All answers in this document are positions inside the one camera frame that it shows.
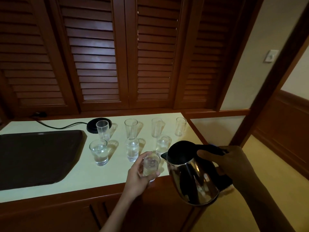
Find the person's right hand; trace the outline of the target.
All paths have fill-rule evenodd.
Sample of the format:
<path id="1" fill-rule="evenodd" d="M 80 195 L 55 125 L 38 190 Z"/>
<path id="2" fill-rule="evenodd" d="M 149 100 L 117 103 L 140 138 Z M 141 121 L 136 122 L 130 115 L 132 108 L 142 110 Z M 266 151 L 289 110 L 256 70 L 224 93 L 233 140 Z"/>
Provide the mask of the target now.
<path id="1" fill-rule="evenodd" d="M 218 155 L 219 173 L 226 174 L 233 180 L 238 191 L 247 190 L 257 182 L 258 177 L 247 156 L 239 146 L 219 146 L 226 154 Z"/>

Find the stainless steel electric kettle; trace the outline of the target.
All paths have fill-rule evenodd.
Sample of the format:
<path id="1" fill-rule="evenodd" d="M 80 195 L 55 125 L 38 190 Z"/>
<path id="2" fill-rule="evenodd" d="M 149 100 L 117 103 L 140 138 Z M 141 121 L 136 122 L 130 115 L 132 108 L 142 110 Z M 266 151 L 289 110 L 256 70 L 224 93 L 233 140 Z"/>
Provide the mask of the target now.
<path id="1" fill-rule="evenodd" d="M 211 144 L 194 144 L 181 140 L 161 154 L 161 158 L 167 162 L 169 175 L 179 196 L 192 206 L 212 204 L 220 192 L 233 183 L 227 175 L 219 175 L 213 162 L 199 157 L 198 150 L 218 156 L 228 153 L 226 149 Z"/>

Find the white wall switch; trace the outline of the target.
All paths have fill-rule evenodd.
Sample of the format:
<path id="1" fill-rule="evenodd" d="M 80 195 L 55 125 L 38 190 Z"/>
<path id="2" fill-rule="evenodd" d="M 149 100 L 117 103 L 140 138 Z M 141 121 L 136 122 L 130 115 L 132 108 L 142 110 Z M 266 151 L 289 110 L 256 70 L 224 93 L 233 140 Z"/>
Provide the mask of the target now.
<path id="1" fill-rule="evenodd" d="M 272 63 L 275 61 L 277 54 L 279 53 L 279 50 L 269 50 L 264 58 L 264 63 Z"/>

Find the wooden wainscot panel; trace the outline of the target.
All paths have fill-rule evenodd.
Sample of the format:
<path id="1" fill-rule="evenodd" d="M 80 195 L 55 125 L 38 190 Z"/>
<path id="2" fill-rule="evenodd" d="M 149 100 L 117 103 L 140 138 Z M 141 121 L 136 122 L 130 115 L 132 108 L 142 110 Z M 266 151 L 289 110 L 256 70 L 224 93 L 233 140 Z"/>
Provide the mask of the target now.
<path id="1" fill-rule="evenodd" d="M 309 100 L 280 90 L 253 136 L 309 180 Z"/>

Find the person's left hand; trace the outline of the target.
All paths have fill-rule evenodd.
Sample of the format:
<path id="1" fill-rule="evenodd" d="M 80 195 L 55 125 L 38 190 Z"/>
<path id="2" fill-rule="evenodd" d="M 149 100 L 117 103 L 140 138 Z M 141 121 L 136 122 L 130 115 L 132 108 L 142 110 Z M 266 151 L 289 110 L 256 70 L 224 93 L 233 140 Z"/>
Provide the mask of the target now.
<path id="1" fill-rule="evenodd" d="M 146 189 L 148 184 L 143 184 L 143 176 L 140 176 L 140 167 L 143 164 L 143 158 L 147 155 L 149 153 L 141 154 L 129 169 L 124 190 L 130 188 Z"/>

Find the short clear drinking glass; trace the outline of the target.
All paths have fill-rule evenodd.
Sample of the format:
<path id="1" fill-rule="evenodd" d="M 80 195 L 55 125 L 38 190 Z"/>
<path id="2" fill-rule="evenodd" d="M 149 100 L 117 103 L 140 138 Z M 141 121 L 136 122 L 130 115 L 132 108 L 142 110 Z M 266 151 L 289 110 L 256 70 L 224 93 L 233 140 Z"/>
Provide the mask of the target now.
<path id="1" fill-rule="evenodd" d="M 157 137 L 156 142 L 156 154 L 161 155 L 165 152 L 168 152 L 170 147 L 171 138 L 167 135 L 160 135 Z"/>
<path id="2" fill-rule="evenodd" d="M 108 163 L 107 141 L 104 139 L 94 140 L 90 143 L 89 149 L 98 166 L 103 166 Z"/>
<path id="3" fill-rule="evenodd" d="M 135 162 L 139 156 L 139 140 L 136 137 L 129 137 L 126 140 L 126 153 L 130 162 Z"/>
<path id="4" fill-rule="evenodd" d="M 149 153 L 149 155 L 143 158 L 142 164 L 142 176 L 148 176 L 155 174 L 159 169 L 160 156 L 155 152 L 144 152 L 143 154 Z"/>

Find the dark brown serving tray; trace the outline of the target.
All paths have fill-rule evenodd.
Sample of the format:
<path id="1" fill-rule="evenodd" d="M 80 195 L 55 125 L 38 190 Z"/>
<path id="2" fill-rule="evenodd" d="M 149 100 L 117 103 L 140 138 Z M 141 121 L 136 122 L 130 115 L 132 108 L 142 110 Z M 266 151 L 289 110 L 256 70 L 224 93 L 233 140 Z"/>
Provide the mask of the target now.
<path id="1" fill-rule="evenodd" d="M 0 135 L 0 191 L 57 183 L 79 161 L 82 130 Z"/>

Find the wooden louvered shutter door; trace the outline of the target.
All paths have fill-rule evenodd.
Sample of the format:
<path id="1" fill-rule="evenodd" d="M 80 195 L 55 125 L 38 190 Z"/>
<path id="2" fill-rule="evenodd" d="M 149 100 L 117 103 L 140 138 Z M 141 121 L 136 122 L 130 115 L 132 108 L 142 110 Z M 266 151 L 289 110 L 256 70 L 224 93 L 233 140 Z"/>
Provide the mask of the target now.
<path id="1" fill-rule="evenodd" d="M 48 0 L 81 111 L 129 108 L 124 0 Z"/>
<path id="2" fill-rule="evenodd" d="M 79 113 L 45 0 L 0 0 L 0 99 L 14 117 Z"/>
<path id="3" fill-rule="evenodd" d="M 175 109 L 214 109 L 258 0 L 192 0 Z"/>
<path id="4" fill-rule="evenodd" d="M 124 0 L 129 108 L 172 108 L 192 0 Z"/>

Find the dark wooden door frame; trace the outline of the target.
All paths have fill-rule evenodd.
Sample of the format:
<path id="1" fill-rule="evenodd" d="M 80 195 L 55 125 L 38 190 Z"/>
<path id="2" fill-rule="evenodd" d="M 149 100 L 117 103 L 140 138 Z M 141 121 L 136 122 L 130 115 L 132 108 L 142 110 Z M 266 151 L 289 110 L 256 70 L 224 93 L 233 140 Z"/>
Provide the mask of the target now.
<path id="1" fill-rule="evenodd" d="M 272 66 L 259 93 L 254 99 L 250 112 L 245 116 L 230 145 L 243 147 L 255 130 L 265 107 L 278 93 L 309 46 L 309 1 L 296 26 L 291 32 L 279 57 Z"/>

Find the black round kettle base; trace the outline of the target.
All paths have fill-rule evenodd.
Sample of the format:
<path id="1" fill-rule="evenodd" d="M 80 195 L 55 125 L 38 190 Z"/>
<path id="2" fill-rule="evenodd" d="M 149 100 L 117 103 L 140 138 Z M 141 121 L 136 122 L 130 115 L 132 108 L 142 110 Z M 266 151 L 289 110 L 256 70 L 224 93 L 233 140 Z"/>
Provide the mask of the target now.
<path id="1" fill-rule="evenodd" d="M 103 120 L 104 120 L 104 121 L 108 121 L 109 128 L 111 128 L 112 122 L 111 122 L 110 119 L 104 118 L 104 117 L 98 117 L 98 118 L 92 119 L 91 121 L 89 121 L 89 122 L 87 123 L 87 131 L 90 132 L 90 133 L 92 133 L 92 134 L 98 134 L 98 130 L 97 130 L 96 124 L 97 124 L 97 122 L 103 121 Z"/>

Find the person's right forearm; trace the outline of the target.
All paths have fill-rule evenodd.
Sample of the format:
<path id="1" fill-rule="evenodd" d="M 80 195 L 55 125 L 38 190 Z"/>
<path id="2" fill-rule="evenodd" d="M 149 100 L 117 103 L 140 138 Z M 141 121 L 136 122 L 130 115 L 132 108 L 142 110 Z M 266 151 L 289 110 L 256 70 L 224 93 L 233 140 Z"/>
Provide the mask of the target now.
<path id="1" fill-rule="evenodd" d="M 260 232 L 296 232 L 258 178 L 234 185 L 245 199 Z"/>

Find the tall clear drinking glass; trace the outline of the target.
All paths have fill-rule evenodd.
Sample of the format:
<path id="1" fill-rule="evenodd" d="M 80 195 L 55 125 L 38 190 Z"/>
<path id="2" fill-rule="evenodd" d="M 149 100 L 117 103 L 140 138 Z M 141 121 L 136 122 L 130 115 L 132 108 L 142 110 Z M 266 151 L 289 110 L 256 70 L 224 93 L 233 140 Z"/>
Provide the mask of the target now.
<path id="1" fill-rule="evenodd" d="M 186 124 L 187 120 L 184 117 L 178 117 L 176 119 L 176 129 L 175 129 L 176 136 L 180 137 L 183 135 Z"/>
<path id="2" fill-rule="evenodd" d="M 161 135 L 163 127 L 163 121 L 160 118 L 153 118 L 151 121 L 151 135 L 153 138 L 157 138 Z"/>
<path id="3" fill-rule="evenodd" d="M 99 138 L 108 142 L 110 140 L 109 122 L 106 120 L 100 120 L 96 123 L 96 127 Z"/>
<path id="4" fill-rule="evenodd" d="M 138 121 L 136 119 L 130 118 L 125 120 L 127 139 L 137 137 L 137 125 Z"/>

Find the wooden base cabinet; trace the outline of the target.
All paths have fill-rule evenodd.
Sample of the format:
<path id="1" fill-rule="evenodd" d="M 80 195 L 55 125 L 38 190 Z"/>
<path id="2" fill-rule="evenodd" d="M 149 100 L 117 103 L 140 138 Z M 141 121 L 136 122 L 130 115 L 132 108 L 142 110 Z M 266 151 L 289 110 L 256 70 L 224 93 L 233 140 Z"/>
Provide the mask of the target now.
<path id="1" fill-rule="evenodd" d="M 98 232 L 124 185 L 0 203 L 0 232 Z M 132 203 L 121 232 L 190 232 L 205 209 L 185 203 L 171 177 L 161 176 Z"/>

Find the person's left forearm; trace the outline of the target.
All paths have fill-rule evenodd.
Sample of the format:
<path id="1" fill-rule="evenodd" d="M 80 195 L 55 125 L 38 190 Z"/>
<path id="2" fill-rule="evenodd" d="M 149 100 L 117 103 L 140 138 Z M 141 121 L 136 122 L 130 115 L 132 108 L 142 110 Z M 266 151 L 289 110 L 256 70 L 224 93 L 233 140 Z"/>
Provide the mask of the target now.
<path id="1" fill-rule="evenodd" d="M 124 190 L 114 210 L 99 232 L 120 232 L 123 220 L 133 201 L 141 195 L 141 188 Z"/>

